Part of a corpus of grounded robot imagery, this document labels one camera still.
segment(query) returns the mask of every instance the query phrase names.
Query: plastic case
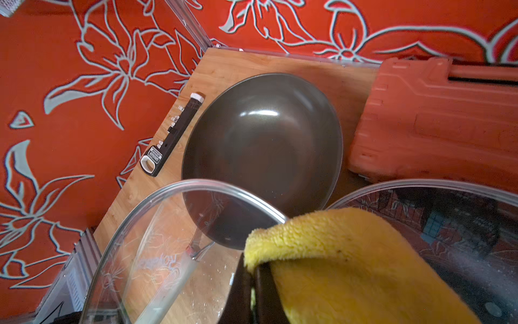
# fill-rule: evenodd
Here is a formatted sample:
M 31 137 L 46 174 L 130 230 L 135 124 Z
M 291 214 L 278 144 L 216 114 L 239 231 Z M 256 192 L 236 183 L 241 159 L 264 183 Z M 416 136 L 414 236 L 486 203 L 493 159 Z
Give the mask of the plastic case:
M 371 182 L 443 178 L 518 192 L 518 69 L 383 62 L 348 168 Z

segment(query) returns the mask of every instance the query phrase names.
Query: frying pan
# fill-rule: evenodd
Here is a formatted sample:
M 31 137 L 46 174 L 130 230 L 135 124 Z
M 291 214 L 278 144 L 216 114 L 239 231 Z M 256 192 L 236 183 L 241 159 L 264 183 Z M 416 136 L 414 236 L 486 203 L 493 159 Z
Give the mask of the frying pan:
M 257 75 L 227 89 L 200 117 L 182 179 L 228 182 L 294 217 L 325 206 L 342 151 L 336 112 L 319 89 L 289 74 Z

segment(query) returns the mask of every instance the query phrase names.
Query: yellow cloth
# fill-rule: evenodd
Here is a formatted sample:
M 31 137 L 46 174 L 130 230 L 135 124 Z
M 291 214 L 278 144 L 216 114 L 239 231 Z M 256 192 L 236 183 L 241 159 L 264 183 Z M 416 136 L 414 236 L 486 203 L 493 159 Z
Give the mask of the yellow cloth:
M 269 261 L 290 323 L 480 323 L 398 231 L 361 209 L 253 231 L 245 266 Z

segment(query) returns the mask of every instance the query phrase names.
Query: red floral wall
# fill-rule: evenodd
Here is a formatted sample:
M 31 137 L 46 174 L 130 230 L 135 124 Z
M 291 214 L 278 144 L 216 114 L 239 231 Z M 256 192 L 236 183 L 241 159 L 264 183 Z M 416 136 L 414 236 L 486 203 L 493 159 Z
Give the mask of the red floral wall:
M 0 30 L 5 318 L 36 309 L 202 53 L 162 0 L 25 1 Z
M 450 56 L 518 64 L 515 0 L 185 1 L 215 44 L 369 63 Z

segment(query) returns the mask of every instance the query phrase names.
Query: white flower outline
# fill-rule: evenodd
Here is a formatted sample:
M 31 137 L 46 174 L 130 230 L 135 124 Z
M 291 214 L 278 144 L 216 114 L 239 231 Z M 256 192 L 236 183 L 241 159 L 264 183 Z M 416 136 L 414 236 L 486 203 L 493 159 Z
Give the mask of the white flower outline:
M 141 82 L 145 86 L 153 86 L 165 93 L 171 94 L 174 97 L 178 97 L 179 93 L 185 86 L 188 78 L 190 78 L 192 72 L 194 71 L 193 69 L 189 70 L 184 64 L 184 62 L 182 62 L 182 44 L 180 40 L 191 46 L 196 52 L 196 57 L 192 58 L 195 66 L 202 58 L 203 53 L 201 48 L 194 45 L 194 43 L 192 43 L 185 36 L 183 36 L 178 30 L 175 29 L 174 36 L 172 36 L 170 33 L 162 30 L 159 27 L 159 24 L 157 23 L 154 17 L 155 0 L 149 0 L 147 2 L 143 2 L 142 0 L 136 0 L 143 7 L 143 16 L 150 18 L 154 23 L 154 27 L 145 30 L 140 30 L 137 28 L 133 31 L 132 35 L 128 31 L 128 28 L 122 22 L 122 19 L 117 9 L 116 0 L 101 0 L 93 4 L 84 15 L 84 23 L 81 22 L 81 19 L 78 16 L 77 10 L 75 9 L 73 4 L 73 0 L 45 1 L 61 6 L 68 6 L 72 10 L 72 13 L 81 32 L 81 39 L 76 43 L 79 55 L 81 56 L 83 61 L 86 62 L 86 64 L 94 66 L 104 71 L 102 74 L 80 75 L 73 81 L 55 87 L 54 89 L 49 91 L 49 93 L 45 96 L 44 99 L 44 109 L 47 115 L 50 114 L 56 107 L 68 101 L 82 97 L 101 95 L 101 106 L 104 112 L 108 115 L 110 120 L 119 129 L 124 130 L 124 126 L 122 125 L 122 122 L 119 118 L 119 110 L 121 102 L 126 95 L 128 86 L 131 81 Z M 101 7 L 104 7 L 104 21 L 106 24 L 105 27 L 109 31 L 109 33 L 106 33 L 95 23 L 89 21 L 90 15 L 95 10 L 98 10 Z M 116 33 L 113 30 L 113 27 L 109 24 L 108 13 L 111 14 L 112 12 L 120 25 L 118 27 L 124 29 L 125 35 L 116 35 Z M 95 62 L 87 58 L 85 56 L 85 53 L 93 53 L 95 51 L 94 45 L 90 44 L 85 38 L 87 32 L 98 33 L 105 40 L 107 40 L 114 48 L 118 50 L 119 55 L 114 54 L 113 58 L 103 58 L 103 60 L 100 62 Z M 152 38 L 148 44 L 146 44 L 143 40 L 143 36 L 147 34 L 152 35 Z M 127 40 L 129 41 L 127 48 L 123 48 L 123 46 L 120 44 L 121 37 L 127 37 Z M 158 43 L 157 39 L 159 39 L 160 37 L 163 39 L 167 39 L 167 41 Z M 179 64 L 175 62 L 171 52 L 168 49 L 168 46 L 172 45 L 179 47 Z M 167 53 L 170 59 L 170 63 L 172 64 L 172 68 L 169 68 L 165 71 L 152 72 L 146 75 L 145 78 L 138 77 L 137 72 L 149 63 L 149 50 L 152 47 L 162 49 Z M 145 60 L 139 63 L 137 61 L 137 55 L 140 55 L 142 51 L 144 51 L 142 55 L 145 55 L 143 56 L 145 57 Z M 121 62 L 127 62 L 128 68 L 125 69 L 121 65 Z M 173 74 L 177 78 L 180 78 L 180 80 L 175 81 L 175 83 L 179 85 L 179 89 L 166 89 L 152 80 L 153 77 L 166 74 Z M 103 81 L 109 81 L 108 85 L 99 88 L 99 85 L 102 84 Z
M 58 264 L 63 264 L 65 261 L 59 261 L 51 264 L 46 269 L 41 271 L 38 274 L 30 275 L 27 271 L 27 268 L 36 265 L 42 262 L 46 262 L 49 260 L 57 259 L 63 256 L 70 255 L 69 252 L 63 251 L 60 247 L 59 242 L 57 241 L 56 237 L 54 236 L 54 231 L 56 229 L 65 230 L 65 231 L 71 231 L 71 232 L 77 232 L 79 235 L 81 235 L 82 231 L 79 229 L 69 228 L 65 227 L 60 224 L 59 221 L 51 221 L 44 217 L 44 215 L 54 206 L 54 204 L 58 201 L 58 199 L 61 197 L 61 195 L 73 184 L 93 178 L 93 175 L 75 175 L 75 176 L 67 176 L 67 177 L 59 177 L 56 179 L 53 179 L 43 186 L 40 187 L 38 184 L 38 181 L 34 177 L 27 161 L 26 151 L 28 148 L 28 145 L 30 143 L 30 140 L 24 140 L 22 142 L 19 142 L 18 144 L 13 145 L 8 151 L 4 159 L 4 166 L 6 169 L 7 179 L 5 188 L 8 191 L 8 193 L 16 200 L 16 205 L 10 205 L 8 203 L 0 202 L 0 207 L 2 209 L 8 210 L 7 213 L 0 213 L 0 216 L 3 218 L 10 219 L 8 222 L 2 223 L 2 226 L 4 227 L 3 230 L 0 232 L 0 256 L 9 256 L 9 259 L 2 265 L 2 268 L 0 269 L 0 278 L 1 279 L 23 279 L 22 281 L 14 284 L 10 288 L 47 288 L 50 287 L 52 283 L 49 283 L 47 285 L 26 285 L 26 283 L 44 272 L 46 272 L 51 267 L 54 267 Z M 29 180 L 32 185 L 35 192 L 34 197 L 31 200 L 31 203 L 29 205 L 25 204 L 26 199 L 26 189 L 24 182 L 18 182 L 17 184 L 13 181 L 13 174 L 16 172 L 19 176 L 23 177 L 24 179 Z M 38 202 L 41 202 L 42 195 L 46 192 L 46 189 L 50 187 L 50 185 L 55 185 L 56 183 L 65 181 L 67 185 L 65 185 L 62 188 L 54 189 L 47 193 L 47 195 L 44 197 L 43 204 L 39 206 L 39 208 L 36 208 L 38 206 Z M 17 227 L 15 225 L 16 222 L 19 221 L 28 221 L 25 225 L 21 227 Z M 55 252 L 56 254 L 52 257 L 47 257 L 44 259 L 40 259 L 38 261 L 27 263 L 22 259 L 17 258 L 18 252 L 24 250 L 28 246 L 30 246 L 35 239 L 36 235 L 36 228 L 42 224 L 48 224 L 51 225 L 49 230 L 49 238 L 52 241 L 52 243 L 55 246 Z M 24 234 L 30 229 L 30 239 L 27 243 L 25 243 L 21 247 L 15 247 L 12 249 L 9 249 L 9 245 L 13 243 L 19 243 L 21 240 L 24 239 Z M 17 263 L 20 266 L 20 272 L 21 275 L 12 275 L 9 273 L 9 266 L 12 263 Z
M 226 22 L 221 25 L 219 28 L 226 32 L 227 34 L 233 34 L 236 33 L 238 29 L 240 29 L 242 26 L 244 26 L 247 23 L 247 19 L 249 16 L 249 13 L 251 13 L 251 17 L 253 19 L 253 24 L 256 29 L 256 31 L 265 39 L 270 39 L 274 41 L 285 53 L 290 54 L 290 52 L 287 50 L 287 48 L 294 48 L 298 46 L 304 46 L 304 45 L 322 45 L 325 46 L 323 50 L 320 51 L 313 51 L 312 53 L 314 55 L 318 56 L 325 56 L 325 54 L 330 54 L 325 57 L 329 59 L 335 59 L 335 60 L 344 60 L 344 61 L 357 61 L 357 62 L 367 62 L 367 63 L 376 63 L 381 64 L 382 61 L 372 59 L 363 55 L 359 54 L 359 51 L 370 41 L 373 39 L 380 37 L 382 35 L 392 33 L 392 32 L 400 32 L 400 31 L 409 31 L 409 32 L 446 32 L 446 33 L 453 33 L 457 35 L 464 36 L 473 42 L 475 42 L 478 46 L 480 46 L 484 52 L 485 52 L 485 60 L 488 63 L 500 63 L 500 64 L 513 64 L 518 65 L 518 61 L 510 61 L 509 57 L 511 54 L 512 49 L 514 46 L 518 43 L 518 36 L 514 37 L 506 46 L 505 49 L 502 51 L 501 56 L 498 57 L 498 55 L 495 53 L 495 47 L 497 43 L 501 40 L 501 38 L 504 36 L 504 34 L 508 31 L 510 31 L 512 28 L 518 25 L 518 18 L 511 21 L 506 26 L 502 27 L 491 39 L 487 39 L 486 37 L 471 31 L 467 28 L 462 28 L 458 26 L 429 26 L 429 25 L 402 25 L 402 26 L 391 26 L 379 31 L 376 31 L 374 33 L 369 32 L 369 28 L 367 26 L 366 20 L 363 17 L 360 10 L 349 0 L 328 0 L 324 4 L 324 8 L 328 11 L 331 11 L 333 13 L 333 17 L 331 20 L 331 23 L 329 25 L 329 40 L 323 40 L 323 39 L 316 39 L 314 36 L 312 36 L 307 29 L 303 27 L 302 22 L 300 21 L 300 18 L 298 17 L 298 14 L 296 12 L 296 8 L 302 8 L 305 6 L 306 1 L 305 0 L 299 0 L 299 1 L 293 1 L 293 0 L 246 0 L 246 7 L 242 9 L 241 11 L 234 13 L 234 9 L 236 7 L 237 3 L 242 3 L 243 0 L 228 0 L 231 2 L 231 6 L 229 9 L 229 14 L 227 17 Z M 282 16 L 282 14 L 279 12 L 278 5 L 284 5 L 288 6 L 291 13 L 293 14 L 293 18 L 296 22 L 297 27 L 301 30 L 301 33 L 297 34 L 292 29 L 288 27 L 287 20 Z M 257 26 L 257 16 L 256 16 L 256 10 L 260 13 L 261 17 L 261 9 L 262 8 L 272 8 L 277 16 L 277 23 L 278 28 L 281 31 L 281 37 L 271 37 L 267 31 L 264 33 L 260 31 L 259 27 Z M 341 36 L 337 31 L 336 23 L 338 15 L 341 12 L 347 12 L 355 15 L 361 26 L 361 36 L 357 36 L 358 31 L 352 30 L 352 39 L 350 42 L 350 46 L 346 46 L 344 44 L 343 39 L 341 39 Z M 282 34 L 282 30 L 286 28 L 288 32 L 290 32 L 294 37 L 299 38 L 300 41 L 297 42 L 288 42 L 284 39 L 284 36 Z M 411 47 L 418 47 L 424 52 L 433 55 L 433 56 L 447 56 L 444 53 L 441 53 L 440 51 L 437 51 L 426 44 L 424 44 L 421 41 L 415 41 L 413 43 L 407 44 L 402 47 L 397 48 L 387 48 L 387 49 L 380 49 L 377 51 L 374 51 L 374 53 L 399 53 L 401 51 L 404 51 L 406 49 L 409 49 Z

